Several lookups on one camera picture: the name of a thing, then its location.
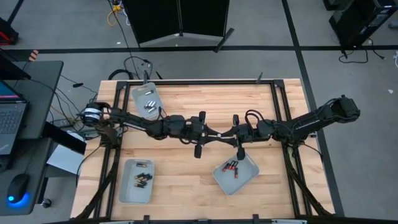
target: black partition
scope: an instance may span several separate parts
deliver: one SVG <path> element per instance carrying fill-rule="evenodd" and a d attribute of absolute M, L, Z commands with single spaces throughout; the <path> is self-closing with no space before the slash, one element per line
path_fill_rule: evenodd
<path fill-rule="evenodd" d="M 180 32 L 177 0 L 123 0 L 138 44 Z"/>
<path fill-rule="evenodd" d="M 224 37 L 229 0 L 123 0 L 138 45 L 172 34 Z"/>
<path fill-rule="evenodd" d="M 229 0 L 180 0 L 183 32 L 225 35 Z"/>

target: blue light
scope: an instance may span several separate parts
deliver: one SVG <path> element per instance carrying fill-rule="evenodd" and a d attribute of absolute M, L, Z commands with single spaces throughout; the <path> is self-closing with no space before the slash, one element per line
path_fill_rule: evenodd
<path fill-rule="evenodd" d="M 27 204 L 29 203 L 29 194 L 26 192 L 24 194 L 24 196 L 22 197 L 22 199 L 19 202 L 16 203 L 12 203 L 10 201 L 7 201 L 7 205 L 10 208 L 22 208 L 22 207 L 26 207 Z"/>

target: desk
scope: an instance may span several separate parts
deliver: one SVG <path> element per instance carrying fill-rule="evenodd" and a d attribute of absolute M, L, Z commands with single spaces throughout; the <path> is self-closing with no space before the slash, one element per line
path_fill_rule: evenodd
<path fill-rule="evenodd" d="M 23 68 L 31 75 L 33 80 L 42 82 L 50 88 L 57 87 L 63 62 L 15 62 L 15 64 Z M 21 93 L 30 103 L 27 109 L 27 116 L 24 118 L 24 128 L 18 134 L 18 140 L 13 149 L 14 159 L 10 160 L 10 156 L 0 157 L 0 166 L 9 165 L 9 170 L 0 171 L 0 215 L 27 215 L 32 212 L 36 203 L 41 203 L 48 176 L 46 174 L 47 159 L 53 149 L 53 141 L 62 144 L 72 150 L 84 153 L 85 143 L 74 137 L 71 137 L 65 131 L 46 122 L 47 114 L 54 96 L 52 90 L 45 86 L 32 82 L 30 80 L 6 81 L 10 86 L 14 86 L 15 90 Z M 29 201 L 22 208 L 15 209 L 6 204 L 7 188 L 15 175 L 24 173 L 26 166 L 29 174 L 29 183 L 27 192 L 30 194 Z"/>
<path fill-rule="evenodd" d="M 112 105 L 116 83 L 102 81 L 98 101 Z M 308 113 L 300 80 L 286 79 L 284 84 L 292 117 Z M 207 125 L 220 132 L 232 126 L 234 114 L 243 120 L 244 113 L 249 109 L 260 111 L 267 119 L 276 119 L 269 86 L 157 85 L 157 89 L 168 114 L 182 114 L 189 118 L 198 116 L 202 110 L 206 111 Z M 127 110 L 137 114 L 132 99 L 129 99 Z M 98 140 L 90 141 L 85 154 L 96 149 L 98 143 Z M 314 138 L 308 138 L 306 143 L 317 148 Z M 213 142 L 203 148 L 201 159 L 196 159 L 193 156 L 194 145 L 184 145 L 178 139 L 170 138 L 156 141 L 143 132 L 130 129 L 123 137 L 111 219 L 142 220 L 144 215 L 150 215 L 151 220 L 250 219 L 253 214 L 259 214 L 260 218 L 293 218 L 280 143 L 257 142 L 245 144 L 244 147 L 260 167 L 260 174 L 236 195 L 227 196 L 212 178 L 211 172 L 236 154 L 236 149 Z M 305 146 L 299 150 L 308 188 L 329 212 L 333 212 L 320 156 Z M 103 156 L 104 149 L 99 149 L 83 164 L 71 217 L 84 209 L 98 189 Z M 124 162 L 132 158 L 147 158 L 155 162 L 154 189 L 147 205 L 126 205 L 118 200 Z M 303 213 L 301 193 L 298 187 L 296 189 Z M 105 192 L 101 216 L 105 214 L 107 199 L 108 193 Z"/>

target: robotic arm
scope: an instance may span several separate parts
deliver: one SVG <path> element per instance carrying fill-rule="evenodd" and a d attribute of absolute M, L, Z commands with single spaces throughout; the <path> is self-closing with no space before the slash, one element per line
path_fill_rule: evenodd
<path fill-rule="evenodd" d="M 246 123 L 240 124 L 239 116 L 234 115 L 233 127 L 225 133 L 214 131 L 206 125 L 204 111 L 190 119 L 185 119 L 182 115 L 166 117 L 159 115 L 157 120 L 149 121 L 119 108 L 112 108 L 107 103 L 90 103 L 80 116 L 84 125 L 96 128 L 99 134 L 107 138 L 114 147 L 120 146 L 118 132 L 114 128 L 115 124 L 120 124 L 145 131 L 148 136 L 156 140 L 170 137 L 178 138 L 182 144 L 196 144 L 194 153 L 196 158 L 201 157 L 202 146 L 209 142 L 220 141 L 238 148 L 238 160 L 243 160 L 245 157 L 243 143 L 268 141 L 272 138 L 282 144 L 298 146 L 310 133 L 332 123 L 356 121 L 360 116 L 360 110 L 352 99 L 344 95 L 290 121 L 264 119 L 260 112 L 248 110 L 244 117 Z M 250 116 L 257 118 L 256 127 L 250 123 L 248 119 Z"/>

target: laptop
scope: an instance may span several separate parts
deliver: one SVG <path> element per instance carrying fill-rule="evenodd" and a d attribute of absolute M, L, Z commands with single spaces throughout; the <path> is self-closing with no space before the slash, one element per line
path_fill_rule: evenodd
<path fill-rule="evenodd" d="M 22 95 L 0 80 L 0 156 L 11 153 L 27 106 Z"/>

